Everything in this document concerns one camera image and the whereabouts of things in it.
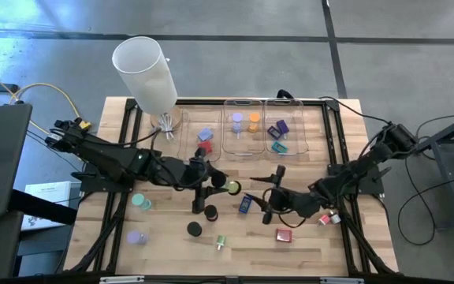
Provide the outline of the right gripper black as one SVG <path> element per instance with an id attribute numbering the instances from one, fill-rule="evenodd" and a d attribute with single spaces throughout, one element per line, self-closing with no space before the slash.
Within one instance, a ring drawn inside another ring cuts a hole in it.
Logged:
<path id="1" fill-rule="evenodd" d="M 297 198 L 297 192 L 291 191 L 281 186 L 282 179 L 285 175 L 286 167 L 278 165 L 275 174 L 269 177 L 252 177 L 253 181 L 260 181 L 271 183 L 273 186 L 266 189 L 262 198 L 246 193 L 245 196 L 250 198 L 253 202 L 259 205 L 261 211 L 264 213 L 262 217 L 263 224 L 270 224 L 273 214 L 276 214 L 283 224 L 286 221 L 282 218 L 283 215 L 288 215 L 296 211 L 294 199 Z"/>

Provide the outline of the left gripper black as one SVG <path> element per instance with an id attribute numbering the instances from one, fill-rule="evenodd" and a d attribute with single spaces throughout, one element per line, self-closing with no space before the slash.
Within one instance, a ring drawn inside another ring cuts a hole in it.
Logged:
<path id="1" fill-rule="evenodd" d="M 189 166 L 192 171 L 191 187 L 195 191 L 195 197 L 192 201 L 192 213 L 194 214 L 203 212 L 207 196 L 229 191 L 224 188 L 203 187 L 203 182 L 216 172 L 216 169 L 205 160 L 206 153 L 207 150 L 205 148 L 197 148 L 194 156 L 189 159 Z"/>

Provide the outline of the black-capped hourglass yellow sand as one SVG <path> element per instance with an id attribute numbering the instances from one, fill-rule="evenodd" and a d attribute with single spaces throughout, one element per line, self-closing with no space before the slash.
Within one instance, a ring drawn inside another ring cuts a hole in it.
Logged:
<path id="1" fill-rule="evenodd" d="M 213 172 L 210 176 L 210 181 L 216 189 L 225 189 L 232 196 L 239 194 L 242 190 L 242 186 L 238 181 L 230 179 L 220 171 Z"/>

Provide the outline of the orange hourglass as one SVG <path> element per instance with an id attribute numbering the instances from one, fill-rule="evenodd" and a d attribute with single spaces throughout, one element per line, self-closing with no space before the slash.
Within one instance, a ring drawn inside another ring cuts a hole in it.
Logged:
<path id="1" fill-rule="evenodd" d="M 259 113 L 249 114 L 249 126 L 248 126 L 247 130 L 250 133 L 256 133 L 259 129 L 259 121 L 260 121 Z"/>

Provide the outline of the clear plastic bin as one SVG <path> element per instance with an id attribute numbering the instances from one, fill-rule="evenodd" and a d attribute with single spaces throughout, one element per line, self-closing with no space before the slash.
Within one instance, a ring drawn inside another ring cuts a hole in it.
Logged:
<path id="1" fill-rule="evenodd" d="M 279 140 L 273 139 L 267 129 L 270 126 L 277 127 L 276 122 L 285 120 L 289 132 Z M 278 156 L 300 155 L 308 151 L 305 127 L 303 121 L 303 103 L 297 99 L 268 99 L 264 103 L 263 134 L 266 149 L 269 153 Z M 274 141 L 278 141 L 288 148 L 286 154 L 278 154 L 271 149 Z"/>
<path id="2" fill-rule="evenodd" d="M 240 133 L 233 132 L 234 113 L 242 113 L 242 131 Z M 249 114 L 259 113 L 259 129 L 256 133 L 250 133 L 247 128 L 249 126 Z M 229 155 L 236 156 L 256 156 L 264 151 L 264 134 L 263 134 L 263 102 L 257 99 L 227 99 L 223 106 L 223 134 L 222 134 L 222 150 Z"/>
<path id="3" fill-rule="evenodd" d="M 222 135 L 222 110 L 219 107 L 191 106 L 183 109 L 183 126 L 180 135 L 180 150 L 178 157 L 181 159 L 191 158 L 202 142 L 197 134 L 204 128 L 210 128 L 214 135 L 209 140 L 212 144 L 212 152 L 206 154 L 206 159 L 216 162 L 221 157 Z"/>

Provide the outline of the teal hourglass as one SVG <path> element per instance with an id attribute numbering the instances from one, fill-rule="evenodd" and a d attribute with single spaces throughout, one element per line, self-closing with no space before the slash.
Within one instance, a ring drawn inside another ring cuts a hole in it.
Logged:
<path id="1" fill-rule="evenodd" d="M 132 204 L 143 211 L 151 209 L 152 202 L 141 193 L 132 196 Z"/>

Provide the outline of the white cylindrical lamp shade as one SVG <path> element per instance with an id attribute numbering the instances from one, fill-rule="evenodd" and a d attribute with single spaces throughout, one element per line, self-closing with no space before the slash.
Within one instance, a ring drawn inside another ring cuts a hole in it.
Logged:
<path id="1" fill-rule="evenodd" d="M 140 109 L 154 115 L 157 127 L 170 134 L 178 122 L 171 116 L 178 95 L 160 44 L 149 37 L 132 37 L 115 48 L 112 63 Z"/>

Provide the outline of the white paper booklet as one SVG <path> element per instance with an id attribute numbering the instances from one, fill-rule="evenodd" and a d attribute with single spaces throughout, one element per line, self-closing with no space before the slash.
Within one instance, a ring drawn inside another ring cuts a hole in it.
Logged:
<path id="1" fill-rule="evenodd" d="M 71 184 L 72 183 L 70 181 L 32 184 L 26 185 L 24 191 L 40 199 L 68 207 Z M 59 222 L 52 222 L 50 220 L 31 215 L 24 215 L 21 223 L 21 230 L 41 230 L 59 226 L 62 226 Z"/>

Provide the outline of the black angled bar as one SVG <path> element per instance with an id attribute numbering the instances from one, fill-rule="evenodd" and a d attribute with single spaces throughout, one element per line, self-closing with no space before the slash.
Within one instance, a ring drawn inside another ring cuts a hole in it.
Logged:
<path id="1" fill-rule="evenodd" d="M 16 189 L 11 193 L 8 209 L 65 225 L 72 225 L 76 221 L 75 209 L 40 199 Z"/>

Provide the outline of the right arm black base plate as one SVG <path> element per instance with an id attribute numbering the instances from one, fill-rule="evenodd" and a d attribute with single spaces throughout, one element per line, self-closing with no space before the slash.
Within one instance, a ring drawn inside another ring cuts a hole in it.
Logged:
<path id="1" fill-rule="evenodd" d="M 327 174 L 334 175 L 338 174 L 339 170 L 343 165 L 328 165 Z M 382 177 L 387 174 L 391 170 L 391 166 L 386 167 L 383 170 L 380 170 L 378 166 L 367 171 L 366 175 L 363 176 L 359 180 L 359 191 L 358 194 L 365 194 L 365 195 L 384 195 L 384 187 L 382 184 Z M 354 194 L 356 189 L 356 185 L 350 184 L 345 186 L 345 192 L 347 194 Z"/>

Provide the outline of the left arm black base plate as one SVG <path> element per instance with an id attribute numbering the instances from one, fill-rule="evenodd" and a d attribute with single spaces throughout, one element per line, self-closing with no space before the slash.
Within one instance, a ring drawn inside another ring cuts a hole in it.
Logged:
<path id="1" fill-rule="evenodd" d="M 83 192 L 131 192 L 135 181 L 128 177 L 112 181 L 102 174 L 86 172 L 73 172 L 71 175 L 81 182 L 80 190 Z"/>

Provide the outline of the silver metal bracket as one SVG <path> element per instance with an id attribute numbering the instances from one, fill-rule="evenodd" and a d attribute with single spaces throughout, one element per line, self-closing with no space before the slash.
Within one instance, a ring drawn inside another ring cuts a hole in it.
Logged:
<path id="1" fill-rule="evenodd" d="M 319 284 L 365 284 L 362 278 L 320 278 Z"/>
<path id="2" fill-rule="evenodd" d="M 142 275 L 110 276 L 99 279 L 99 284 L 138 284 L 144 282 L 145 277 Z"/>

